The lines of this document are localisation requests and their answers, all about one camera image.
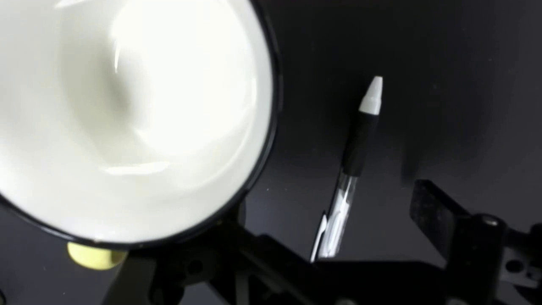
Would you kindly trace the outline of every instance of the pen clip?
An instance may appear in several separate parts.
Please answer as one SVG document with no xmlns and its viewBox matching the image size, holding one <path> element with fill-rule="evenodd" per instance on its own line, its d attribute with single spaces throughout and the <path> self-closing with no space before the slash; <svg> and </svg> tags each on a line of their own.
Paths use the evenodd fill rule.
<svg viewBox="0 0 542 305">
<path fill-rule="evenodd" d="M 327 216 L 324 214 L 322 221 L 320 221 L 319 233 L 317 233 L 315 244 L 312 248 L 310 263 L 315 263 L 319 258 L 325 231 L 327 231 Z"/>
</svg>

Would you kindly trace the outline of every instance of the white pen cap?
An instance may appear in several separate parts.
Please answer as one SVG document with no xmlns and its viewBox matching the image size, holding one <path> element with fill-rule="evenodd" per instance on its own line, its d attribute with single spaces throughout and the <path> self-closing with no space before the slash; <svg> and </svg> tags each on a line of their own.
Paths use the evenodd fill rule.
<svg viewBox="0 0 542 305">
<path fill-rule="evenodd" d="M 383 105 L 383 89 L 385 89 L 383 77 L 374 77 L 366 92 L 366 97 L 361 100 L 359 112 L 369 114 L 369 116 L 380 116 L 380 109 Z"/>
</svg>

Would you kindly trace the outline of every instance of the yellow knob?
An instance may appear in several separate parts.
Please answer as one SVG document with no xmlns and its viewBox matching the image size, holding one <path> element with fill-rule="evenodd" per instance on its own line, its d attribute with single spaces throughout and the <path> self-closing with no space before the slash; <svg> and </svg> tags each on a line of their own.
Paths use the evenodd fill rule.
<svg viewBox="0 0 542 305">
<path fill-rule="evenodd" d="M 114 270 L 127 258 L 124 251 L 98 249 L 73 243 L 68 243 L 68 255 L 76 265 L 97 272 Z"/>
</svg>

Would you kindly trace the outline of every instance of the black surface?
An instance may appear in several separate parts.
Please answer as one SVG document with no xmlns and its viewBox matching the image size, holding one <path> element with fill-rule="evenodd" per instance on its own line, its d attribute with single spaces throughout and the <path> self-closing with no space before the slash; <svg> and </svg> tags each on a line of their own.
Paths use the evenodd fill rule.
<svg viewBox="0 0 542 305">
<path fill-rule="evenodd" d="M 351 109 L 391 78 L 342 260 L 442 263 L 408 219 L 415 178 L 527 231 L 542 219 L 542 2 L 264 0 L 283 51 L 285 105 L 247 224 L 308 256 Z M 12 305 L 95 305 L 112 275 L 0 214 L 0 287 Z M 210 297 L 186 299 L 210 305 Z"/>
</svg>

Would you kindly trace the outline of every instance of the pen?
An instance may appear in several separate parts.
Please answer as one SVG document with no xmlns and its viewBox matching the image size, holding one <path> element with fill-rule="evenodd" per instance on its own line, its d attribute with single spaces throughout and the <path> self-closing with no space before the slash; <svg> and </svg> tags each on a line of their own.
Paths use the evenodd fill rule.
<svg viewBox="0 0 542 305">
<path fill-rule="evenodd" d="M 381 111 L 383 78 L 374 77 L 356 112 L 344 150 L 341 173 L 330 207 L 322 216 L 310 261 L 334 258 L 339 253 L 356 185 L 364 166 L 368 146 L 376 131 Z"/>
</svg>

